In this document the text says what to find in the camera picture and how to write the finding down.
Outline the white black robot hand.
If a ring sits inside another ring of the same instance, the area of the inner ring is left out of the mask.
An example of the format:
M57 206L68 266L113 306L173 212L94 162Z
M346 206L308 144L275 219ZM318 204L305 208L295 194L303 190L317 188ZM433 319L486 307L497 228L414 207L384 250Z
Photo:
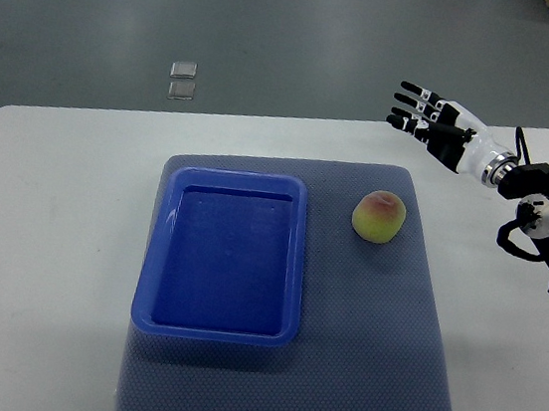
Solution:
M405 81L394 99L399 104L387 122L422 143L451 172L492 188L519 165L519 156L496 142L486 124L459 103Z

